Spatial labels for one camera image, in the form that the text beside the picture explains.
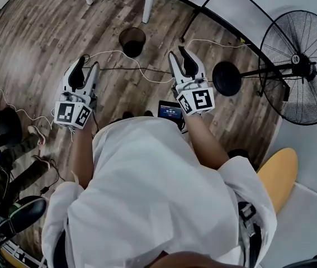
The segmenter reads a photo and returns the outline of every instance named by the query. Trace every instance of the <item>black trash bin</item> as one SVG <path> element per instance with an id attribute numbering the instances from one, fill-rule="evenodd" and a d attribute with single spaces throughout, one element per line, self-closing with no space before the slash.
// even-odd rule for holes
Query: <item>black trash bin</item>
<path id="1" fill-rule="evenodd" d="M 138 28 L 127 28 L 119 37 L 124 53 L 130 58 L 139 56 L 146 42 L 145 33 Z"/>

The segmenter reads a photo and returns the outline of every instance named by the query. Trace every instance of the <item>black round base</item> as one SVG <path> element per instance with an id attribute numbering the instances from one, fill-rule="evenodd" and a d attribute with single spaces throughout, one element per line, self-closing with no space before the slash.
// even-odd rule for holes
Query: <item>black round base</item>
<path id="1" fill-rule="evenodd" d="M 242 86 L 242 78 L 236 66 L 228 61 L 217 63 L 213 69 L 213 84 L 224 96 L 233 96 Z"/>
<path id="2" fill-rule="evenodd" d="M 18 114 L 14 109 L 7 107 L 0 115 L 0 133 L 9 133 L 6 146 L 15 146 L 22 141 L 22 126 Z"/>

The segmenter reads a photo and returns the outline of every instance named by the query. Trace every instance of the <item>sneaker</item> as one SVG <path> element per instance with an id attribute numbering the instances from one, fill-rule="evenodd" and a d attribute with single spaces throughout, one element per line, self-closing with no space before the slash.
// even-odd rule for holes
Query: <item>sneaker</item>
<path id="1" fill-rule="evenodd" d="M 131 112 L 125 111 L 124 114 L 122 115 L 122 119 L 128 119 L 128 118 L 133 118 L 134 115 Z"/>
<path id="2" fill-rule="evenodd" d="M 50 169 L 50 162 L 48 161 L 48 158 L 47 158 L 47 157 L 40 157 L 40 156 L 38 156 L 38 155 L 32 155 L 31 158 L 32 158 L 34 161 L 44 162 L 44 163 L 48 166 L 48 169 Z"/>
<path id="3" fill-rule="evenodd" d="M 28 126 L 28 132 L 30 134 L 35 134 L 39 137 L 38 144 L 39 145 L 44 145 L 45 144 L 45 136 L 39 131 L 39 129 L 34 126 L 34 125 L 29 125 Z"/>
<path id="4" fill-rule="evenodd" d="M 143 113 L 143 116 L 152 116 L 153 117 L 153 113 L 150 110 L 147 110 L 145 113 Z"/>

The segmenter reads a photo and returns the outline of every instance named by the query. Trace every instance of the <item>yellow stool seat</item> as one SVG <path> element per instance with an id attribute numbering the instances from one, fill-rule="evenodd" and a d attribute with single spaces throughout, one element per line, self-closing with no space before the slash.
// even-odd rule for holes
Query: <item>yellow stool seat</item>
<path id="1" fill-rule="evenodd" d="M 285 205 L 297 178 L 297 154 L 285 148 L 275 153 L 259 170 L 258 176 L 264 184 L 277 214 Z"/>

